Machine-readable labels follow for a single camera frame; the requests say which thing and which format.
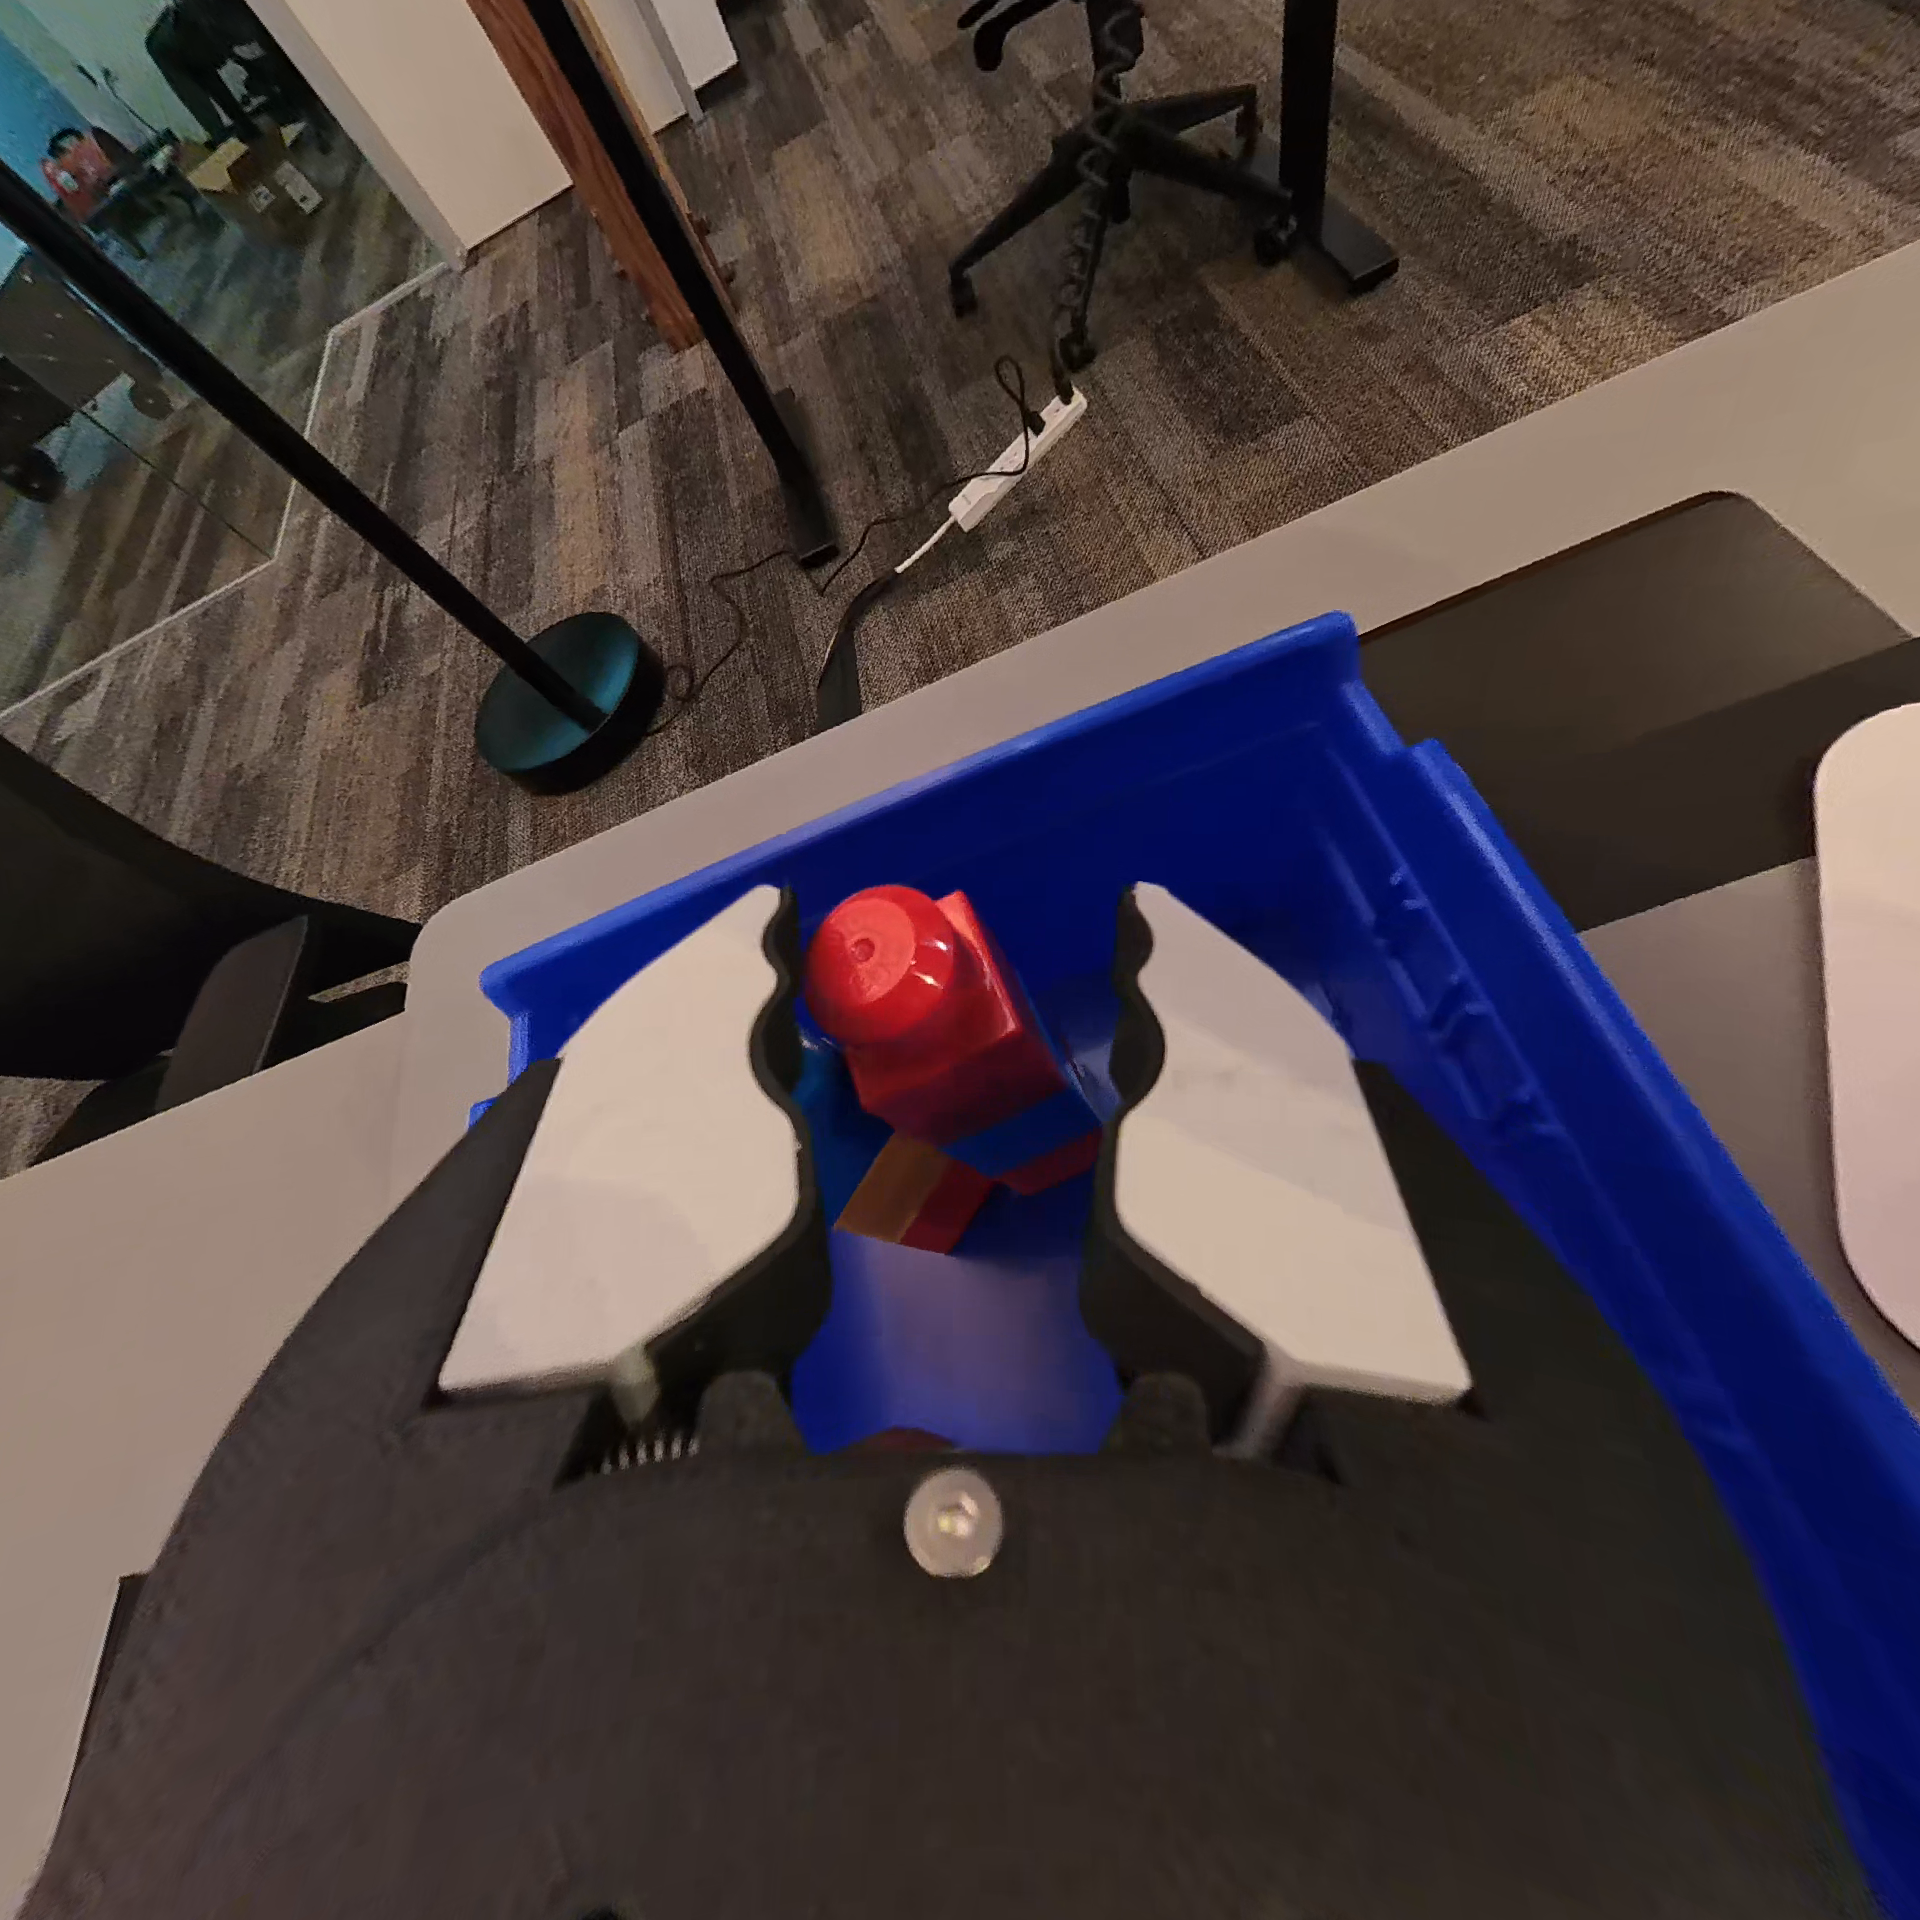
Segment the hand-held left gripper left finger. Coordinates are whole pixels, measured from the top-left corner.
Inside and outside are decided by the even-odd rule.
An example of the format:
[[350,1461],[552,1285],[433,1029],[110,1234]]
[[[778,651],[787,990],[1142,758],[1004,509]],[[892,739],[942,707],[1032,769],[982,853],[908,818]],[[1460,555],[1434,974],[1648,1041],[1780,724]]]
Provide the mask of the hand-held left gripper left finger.
[[722,1377],[790,1396],[833,1301],[798,970],[798,902],[761,882],[564,1043],[442,1395],[587,1385],[630,1425],[690,1422]]

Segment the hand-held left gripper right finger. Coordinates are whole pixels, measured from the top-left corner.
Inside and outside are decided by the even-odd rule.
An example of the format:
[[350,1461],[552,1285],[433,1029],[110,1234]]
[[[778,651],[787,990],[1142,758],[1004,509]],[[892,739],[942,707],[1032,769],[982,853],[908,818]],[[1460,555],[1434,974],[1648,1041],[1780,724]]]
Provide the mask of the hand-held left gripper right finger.
[[1120,1447],[1272,1455],[1308,1399],[1464,1407],[1472,1370],[1353,1057],[1313,1001],[1158,882],[1120,900],[1118,1095],[1079,1309]]

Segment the blue plastic bin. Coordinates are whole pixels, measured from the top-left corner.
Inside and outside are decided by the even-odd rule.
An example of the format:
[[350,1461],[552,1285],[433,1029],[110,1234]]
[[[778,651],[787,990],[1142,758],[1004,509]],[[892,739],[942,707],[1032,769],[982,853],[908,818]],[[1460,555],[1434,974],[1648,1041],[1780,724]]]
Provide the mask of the blue plastic bin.
[[761,882],[804,925],[876,879],[960,890],[1043,994],[1158,879],[1396,1075],[1665,1395],[1753,1553],[1840,1817],[1919,1894],[1915,1420],[1498,818],[1404,746],[1343,613],[1128,691],[494,959],[510,1077]]

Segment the red-topped block tower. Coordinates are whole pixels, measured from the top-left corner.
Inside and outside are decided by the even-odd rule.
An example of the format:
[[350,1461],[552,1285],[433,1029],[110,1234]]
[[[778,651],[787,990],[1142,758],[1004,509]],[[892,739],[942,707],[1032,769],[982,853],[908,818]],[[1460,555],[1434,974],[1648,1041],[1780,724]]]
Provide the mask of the red-topped block tower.
[[802,990],[860,1106],[896,1133],[1025,1196],[1092,1171],[1096,1105],[968,893],[846,897],[808,947]]

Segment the grey desk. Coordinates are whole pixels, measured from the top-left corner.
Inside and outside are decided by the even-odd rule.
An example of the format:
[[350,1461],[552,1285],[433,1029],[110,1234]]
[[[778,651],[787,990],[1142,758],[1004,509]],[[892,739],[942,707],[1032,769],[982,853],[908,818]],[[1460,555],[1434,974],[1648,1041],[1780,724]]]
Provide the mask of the grey desk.
[[1367,637],[1705,493],[1915,634],[1915,247],[1672,349],[444,907],[403,1017],[6,1180],[6,1916],[56,1833],[112,1581],[260,1370],[496,1086],[486,963],[1299,617]]

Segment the black desk leg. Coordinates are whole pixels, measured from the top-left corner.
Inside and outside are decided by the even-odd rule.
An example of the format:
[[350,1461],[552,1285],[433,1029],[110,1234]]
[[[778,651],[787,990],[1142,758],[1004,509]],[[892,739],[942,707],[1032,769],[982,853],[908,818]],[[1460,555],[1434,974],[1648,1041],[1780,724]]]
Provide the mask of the black desk leg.
[[1347,298],[1384,287],[1399,254],[1330,190],[1337,3],[1284,3],[1280,34],[1279,179],[1291,243],[1327,268]]

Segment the black stanchion round base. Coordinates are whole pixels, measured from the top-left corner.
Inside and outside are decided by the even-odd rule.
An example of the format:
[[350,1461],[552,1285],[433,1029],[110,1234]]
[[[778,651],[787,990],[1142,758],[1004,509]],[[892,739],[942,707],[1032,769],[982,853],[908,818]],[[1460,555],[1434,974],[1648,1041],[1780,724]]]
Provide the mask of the black stanchion round base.
[[498,674],[473,722],[488,769],[531,793],[567,796],[635,754],[665,702],[665,668],[630,620],[591,611],[519,636],[11,166],[2,169],[2,213],[74,292],[492,654]]

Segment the instruction sheet on stand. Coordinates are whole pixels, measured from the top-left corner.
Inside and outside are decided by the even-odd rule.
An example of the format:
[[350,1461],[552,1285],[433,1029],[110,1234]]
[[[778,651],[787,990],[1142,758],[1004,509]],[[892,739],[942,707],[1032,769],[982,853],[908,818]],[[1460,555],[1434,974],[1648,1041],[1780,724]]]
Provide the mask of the instruction sheet on stand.
[[1840,1249],[1919,1341],[1919,707],[1880,711],[1814,781]]

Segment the white power strip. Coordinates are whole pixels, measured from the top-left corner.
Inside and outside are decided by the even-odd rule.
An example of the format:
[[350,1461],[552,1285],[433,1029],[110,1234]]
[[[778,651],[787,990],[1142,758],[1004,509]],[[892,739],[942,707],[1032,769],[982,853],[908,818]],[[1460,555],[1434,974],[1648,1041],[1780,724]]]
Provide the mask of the white power strip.
[[1004,498],[1016,493],[1052,450],[1063,445],[1089,413],[1089,396],[1073,389],[1070,396],[1052,397],[1041,409],[1041,430],[1025,427],[1008,442],[1002,454],[982,474],[975,474],[951,493],[947,519],[958,533],[972,533],[992,516]]

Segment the black office chair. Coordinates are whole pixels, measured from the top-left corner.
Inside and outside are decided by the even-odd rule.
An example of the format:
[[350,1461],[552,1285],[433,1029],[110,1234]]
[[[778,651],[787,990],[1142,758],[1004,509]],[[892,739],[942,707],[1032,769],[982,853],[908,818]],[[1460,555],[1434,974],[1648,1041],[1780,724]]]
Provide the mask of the black office chair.
[[948,301],[956,318],[976,313],[975,269],[1047,213],[1074,206],[1055,300],[1055,342],[1067,371],[1092,358],[1089,313],[1097,268],[1113,227],[1134,213],[1134,179],[1153,177],[1204,196],[1251,209],[1256,257],[1280,262],[1291,243],[1290,194],[1258,172],[1264,130],[1256,85],[1204,86],[1131,100],[1128,78],[1146,52],[1146,9],[1139,3],[1081,3],[1089,28],[1091,103],[1083,116],[1052,139],[1047,164],[948,262]]

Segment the black frame post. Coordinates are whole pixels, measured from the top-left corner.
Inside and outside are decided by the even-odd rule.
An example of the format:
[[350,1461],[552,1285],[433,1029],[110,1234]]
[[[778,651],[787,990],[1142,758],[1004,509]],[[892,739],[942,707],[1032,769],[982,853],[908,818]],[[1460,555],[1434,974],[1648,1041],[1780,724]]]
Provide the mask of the black frame post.
[[687,309],[690,330],[712,348],[775,467],[795,557],[804,569],[825,565],[839,551],[836,519],[804,445],[798,405],[763,372],[679,180],[659,155],[643,116],[625,106],[609,75],[591,11],[564,3],[523,9],[585,127],[591,161],[599,177],[616,186],[616,201],[632,225],[644,231],[647,247],[662,261],[662,276],[674,287],[674,301]]

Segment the wooden post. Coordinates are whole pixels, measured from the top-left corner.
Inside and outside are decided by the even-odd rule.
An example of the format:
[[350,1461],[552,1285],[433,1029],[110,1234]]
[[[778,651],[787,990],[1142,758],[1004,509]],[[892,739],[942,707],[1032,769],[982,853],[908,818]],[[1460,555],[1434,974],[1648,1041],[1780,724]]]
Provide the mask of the wooden post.
[[737,326],[730,282],[591,4],[468,3],[512,86],[674,351]]

